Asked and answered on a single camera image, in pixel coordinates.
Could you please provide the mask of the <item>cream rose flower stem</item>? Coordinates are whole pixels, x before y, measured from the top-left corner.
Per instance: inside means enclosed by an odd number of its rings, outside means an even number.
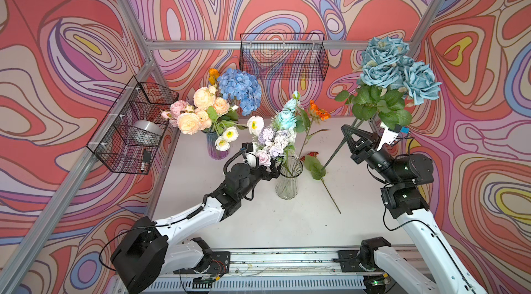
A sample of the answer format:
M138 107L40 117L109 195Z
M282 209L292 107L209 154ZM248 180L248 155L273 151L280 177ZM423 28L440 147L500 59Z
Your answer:
M193 96L194 106L200 110L207 110L213 106L216 99L217 88L215 85L198 89Z

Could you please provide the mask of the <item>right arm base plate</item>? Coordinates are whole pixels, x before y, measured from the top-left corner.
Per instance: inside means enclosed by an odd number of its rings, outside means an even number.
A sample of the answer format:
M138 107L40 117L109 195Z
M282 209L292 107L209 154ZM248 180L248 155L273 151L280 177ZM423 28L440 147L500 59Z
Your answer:
M337 258L333 262L340 265L344 273L377 273L383 270L376 265L373 251L362 247L360 250L337 251Z

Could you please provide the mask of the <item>peach rose flower stem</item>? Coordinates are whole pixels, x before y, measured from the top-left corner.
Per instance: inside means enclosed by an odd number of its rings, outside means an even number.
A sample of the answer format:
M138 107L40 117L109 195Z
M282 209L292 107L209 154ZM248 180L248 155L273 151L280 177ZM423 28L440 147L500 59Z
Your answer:
M183 134L193 135L198 132L216 133L214 124L220 120L232 120L229 115L234 109L222 98L216 98L213 106L206 111L194 106L194 111L182 113L176 120L168 120L170 125Z

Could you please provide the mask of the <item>orange gerbera flower stem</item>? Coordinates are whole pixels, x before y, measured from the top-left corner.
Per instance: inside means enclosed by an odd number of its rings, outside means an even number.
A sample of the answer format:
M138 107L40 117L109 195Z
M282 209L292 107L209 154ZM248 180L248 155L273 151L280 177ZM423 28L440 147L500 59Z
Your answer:
M304 142L300 148L298 158L303 157L303 152L305 147L308 145L309 141L315 135L320 132L327 132L327 129L313 129L314 125L320 125L322 122L327 121L331 118L330 112L321 108L314 100L311 100L309 106L305 109L299 110L299 115L301 117L302 127L304 128Z

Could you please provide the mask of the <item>pale blue rose stem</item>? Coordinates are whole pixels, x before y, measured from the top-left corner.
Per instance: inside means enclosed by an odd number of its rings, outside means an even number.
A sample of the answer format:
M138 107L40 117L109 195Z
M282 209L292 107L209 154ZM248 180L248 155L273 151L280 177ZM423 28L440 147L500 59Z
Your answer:
M300 93L294 91L291 99L283 106L272 121L276 130L295 130L297 127L297 114L300 109Z

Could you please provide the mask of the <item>teal white bouquet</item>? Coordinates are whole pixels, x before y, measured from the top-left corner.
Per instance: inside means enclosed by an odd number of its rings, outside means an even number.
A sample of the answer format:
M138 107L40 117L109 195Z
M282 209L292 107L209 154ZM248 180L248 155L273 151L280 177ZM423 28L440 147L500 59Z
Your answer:
M360 122L378 118L384 137L412 122L411 108L440 98L442 83L427 63L408 56L409 50L401 38L369 40L361 55L357 88L335 97Z

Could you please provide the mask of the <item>white yellow-centred poppy stem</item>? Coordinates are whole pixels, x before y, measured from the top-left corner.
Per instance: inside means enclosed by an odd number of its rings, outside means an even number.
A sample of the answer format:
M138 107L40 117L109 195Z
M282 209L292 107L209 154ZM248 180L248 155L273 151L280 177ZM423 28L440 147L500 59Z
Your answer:
M264 127L264 119L260 116L250 117L245 124L233 120L220 120L214 124L214 131L218 136L214 147L217 151L228 151L232 143L239 138L240 132L247 131L253 139L258 139Z

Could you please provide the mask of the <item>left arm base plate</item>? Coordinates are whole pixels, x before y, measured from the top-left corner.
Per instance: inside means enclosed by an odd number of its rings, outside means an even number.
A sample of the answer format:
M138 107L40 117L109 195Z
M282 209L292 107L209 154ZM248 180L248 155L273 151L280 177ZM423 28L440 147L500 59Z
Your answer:
M214 251L203 257L199 264L193 269L175 270L174 275L211 275L223 276L230 271L231 252Z

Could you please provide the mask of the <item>pink rose flower stem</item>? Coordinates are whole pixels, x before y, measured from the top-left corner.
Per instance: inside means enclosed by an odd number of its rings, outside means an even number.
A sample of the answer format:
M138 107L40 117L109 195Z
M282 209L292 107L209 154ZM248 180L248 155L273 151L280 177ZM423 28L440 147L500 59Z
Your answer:
M194 111L194 106L185 100L177 100L169 110L161 111L160 115L167 120L176 120L182 113Z

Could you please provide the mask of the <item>red sunflower stem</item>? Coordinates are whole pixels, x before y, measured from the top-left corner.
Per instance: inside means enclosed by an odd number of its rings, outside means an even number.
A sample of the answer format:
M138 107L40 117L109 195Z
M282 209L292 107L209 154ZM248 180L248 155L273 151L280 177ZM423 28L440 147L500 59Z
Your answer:
M326 176L326 168L320 162L320 160L318 159L318 156L319 156L319 152L309 152L308 154L301 156L300 161L302 162L304 168L310 172L312 178L322 183L322 185L324 186L324 189L326 190L326 193L330 197L337 212L341 215L342 212L339 206L337 205L336 200L333 198L332 194L330 193L328 186L326 185L324 181L324 178Z

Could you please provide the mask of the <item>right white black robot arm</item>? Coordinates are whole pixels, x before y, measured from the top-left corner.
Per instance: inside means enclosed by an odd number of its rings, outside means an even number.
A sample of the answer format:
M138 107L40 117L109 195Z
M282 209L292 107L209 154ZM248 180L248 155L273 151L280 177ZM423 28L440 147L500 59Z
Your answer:
M356 264L368 272L381 270L408 293L485 293L442 234L418 189L433 183L433 161L423 154L393 157L375 132L350 125L343 125L341 131L351 158L357 164L366 163L383 178L380 193L385 210L413 241L432 277L426 277L404 260L383 237L362 241L355 257L340 251L340 262Z

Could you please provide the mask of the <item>blue hydrangea flower stem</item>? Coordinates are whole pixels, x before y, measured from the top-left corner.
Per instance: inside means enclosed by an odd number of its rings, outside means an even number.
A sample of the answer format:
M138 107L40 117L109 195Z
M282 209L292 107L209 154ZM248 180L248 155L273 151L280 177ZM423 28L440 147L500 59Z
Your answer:
M246 71L228 69L217 78L217 82L222 98L239 102L243 116L250 116L260 107L262 89L256 76Z

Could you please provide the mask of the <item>clear ribbed glass vase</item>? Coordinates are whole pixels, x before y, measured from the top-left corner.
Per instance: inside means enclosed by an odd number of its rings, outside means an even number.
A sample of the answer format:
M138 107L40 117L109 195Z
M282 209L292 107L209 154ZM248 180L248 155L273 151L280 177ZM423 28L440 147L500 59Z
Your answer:
M287 156L280 165L280 177L275 192L281 199L290 200L297 196L298 179L304 171L303 163L295 156Z

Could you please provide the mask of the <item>orange poppy flower stem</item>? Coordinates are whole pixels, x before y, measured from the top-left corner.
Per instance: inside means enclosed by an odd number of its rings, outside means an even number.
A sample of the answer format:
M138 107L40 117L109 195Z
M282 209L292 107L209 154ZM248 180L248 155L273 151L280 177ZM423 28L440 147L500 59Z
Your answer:
M209 69L208 71L208 80L211 86L217 86L218 78L220 73L217 69Z

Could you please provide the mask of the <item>lilac white mixed bouquet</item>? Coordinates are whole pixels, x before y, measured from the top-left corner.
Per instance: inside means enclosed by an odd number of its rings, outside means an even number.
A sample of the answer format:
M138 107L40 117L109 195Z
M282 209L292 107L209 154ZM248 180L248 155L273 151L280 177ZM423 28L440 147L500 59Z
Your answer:
M269 167L282 163L287 156L294 156L296 136L294 129L262 129L253 140L253 151L249 158L253 166L257 163L259 166Z

